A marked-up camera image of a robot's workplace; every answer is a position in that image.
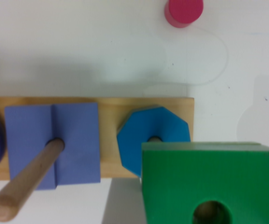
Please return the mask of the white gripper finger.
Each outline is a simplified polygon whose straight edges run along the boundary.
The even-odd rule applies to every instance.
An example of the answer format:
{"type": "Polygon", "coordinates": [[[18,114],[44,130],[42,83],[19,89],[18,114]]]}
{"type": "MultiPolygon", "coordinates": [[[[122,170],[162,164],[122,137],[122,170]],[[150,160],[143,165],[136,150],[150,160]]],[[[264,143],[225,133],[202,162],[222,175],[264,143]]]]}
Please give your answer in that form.
{"type": "Polygon", "coordinates": [[[113,178],[102,224],[147,224],[139,178],[113,178]]]}

